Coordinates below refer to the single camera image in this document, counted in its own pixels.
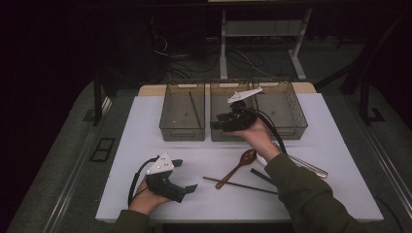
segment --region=dark wall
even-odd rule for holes
[[[70,5],[2,1],[0,232],[6,231],[74,101],[91,82]]]
[[[391,35],[373,58],[365,78],[375,85],[412,130],[412,4],[397,9],[399,19]]]

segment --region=wooden spoon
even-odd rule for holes
[[[237,164],[237,166],[231,172],[229,172],[229,174],[227,174],[223,179],[221,179],[218,183],[216,183],[215,188],[220,189],[224,185],[224,183],[226,183],[231,178],[231,176],[233,176],[233,174],[237,171],[237,169],[239,169],[242,166],[253,163],[256,158],[257,158],[256,150],[254,149],[246,150],[240,157],[239,164]]]

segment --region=wooden table edge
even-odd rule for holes
[[[317,93],[315,87],[311,83],[292,83],[296,94]],[[140,87],[138,96],[163,96],[166,90],[166,84],[143,85]]]

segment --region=transparent bin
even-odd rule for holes
[[[159,128],[164,141],[205,140],[205,82],[166,86]]]
[[[273,79],[253,79],[253,88],[263,89],[255,95],[254,108],[266,113],[283,140],[299,140],[308,123],[292,83]]]
[[[222,131],[218,125],[219,114],[227,114],[230,112],[230,104],[227,99],[233,96],[234,92],[240,92],[250,89],[250,82],[243,79],[230,80],[211,80],[210,82],[210,128],[211,139],[213,142],[233,142],[243,141],[242,138],[231,136]],[[244,99],[247,108],[254,106],[253,98]]]

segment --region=green sleeve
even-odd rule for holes
[[[297,167],[286,154],[273,158],[264,169],[278,187],[279,200],[291,215],[295,233],[366,232],[333,197],[326,182]]]
[[[143,233],[148,231],[149,217],[138,212],[122,210],[112,233]]]

